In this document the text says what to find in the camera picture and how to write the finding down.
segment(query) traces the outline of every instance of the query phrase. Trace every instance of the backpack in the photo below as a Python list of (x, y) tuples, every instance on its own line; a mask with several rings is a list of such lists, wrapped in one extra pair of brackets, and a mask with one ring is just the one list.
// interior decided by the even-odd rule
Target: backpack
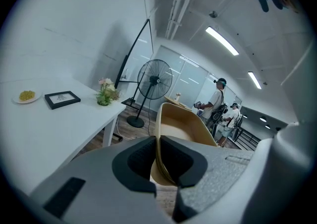
[(234, 121), (234, 128), (241, 127), (242, 117), (243, 117), (243, 115), (240, 114), (240, 112), (239, 112), (237, 119)]

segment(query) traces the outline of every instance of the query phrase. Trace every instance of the cable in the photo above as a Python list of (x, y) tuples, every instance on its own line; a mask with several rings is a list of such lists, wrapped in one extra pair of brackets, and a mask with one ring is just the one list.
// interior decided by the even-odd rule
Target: cable
[(122, 138), (125, 138), (125, 139), (129, 139), (129, 140), (132, 140), (130, 138), (127, 138), (127, 137), (124, 137), (123, 135), (120, 134), (119, 132), (119, 129), (118, 129), (118, 123), (119, 123), (119, 118), (117, 117), (117, 123), (116, 123), (116, 127), (117, 127), (117, 131), (118, 131), (118, 134), (122, 137)]
[(150, 136), (150, 124), (151, 124), (151, 120), (150, 120), (150, 105), (151, 105), (151, 99), (149, 101), (149, 110), (148, 110), (148, 115), (149, 115), (148, 134), (149, 134), (149, 136)]

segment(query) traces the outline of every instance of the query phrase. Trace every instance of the white flower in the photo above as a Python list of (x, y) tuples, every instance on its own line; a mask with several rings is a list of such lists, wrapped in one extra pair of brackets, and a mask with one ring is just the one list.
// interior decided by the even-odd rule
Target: white flower
[(99, 85), (103, 85), (105, 83), (105, 79), (104, 78), (101, 78), (100, 80), (99, 80)]
[(111, 84), (110, 86), (108, 86), (108, 88), (109, 88), (110, 90), (112, 90), (112, 91), (114, 91), (114, 90), (115, 90), (115, 87), (114, 87), (114, 85), (113, 85), (113, 84)]
[(112, 84), (112, 81), (109, 78), (107, 78), (105, 79), (105, 84)]

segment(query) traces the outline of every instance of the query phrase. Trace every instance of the potted plant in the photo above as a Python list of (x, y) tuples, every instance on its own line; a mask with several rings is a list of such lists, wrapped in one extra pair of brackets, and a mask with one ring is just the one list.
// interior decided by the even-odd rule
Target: potted plant
[(112, 101), (119, 99), (119, 91), (114, 87), (110, 79), (99, 80), (100, 91), (97, 95), (97, 103), (101, 106), (108, 106)]

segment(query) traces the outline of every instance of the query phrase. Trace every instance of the yellow food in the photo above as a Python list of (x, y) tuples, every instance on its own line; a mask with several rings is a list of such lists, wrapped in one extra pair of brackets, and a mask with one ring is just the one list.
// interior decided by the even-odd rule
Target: yellow food
[(19, 99), (21, 101), (27, 101), (27, 100), (33, 99), (34, 97), (35, 97), (35, 92), (33, 92), (33, 91), (23, 91), (20, 94)]

